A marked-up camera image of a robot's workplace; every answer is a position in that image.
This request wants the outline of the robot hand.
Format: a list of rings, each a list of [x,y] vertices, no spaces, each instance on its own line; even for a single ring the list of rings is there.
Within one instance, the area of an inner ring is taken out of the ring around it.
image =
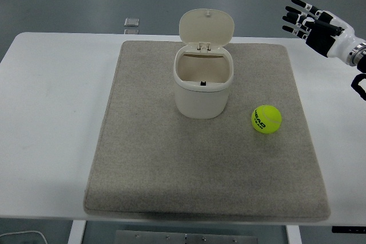
[[[287,6],[283,16],[290,26],[283,30],[303,39],[315,52],[326,58],[338,58],[346,65],[356,66],[365,72],[365,40],[355,36],[348,23],[329,11],[317,8],[302,0],[291,0],[302,8]]]

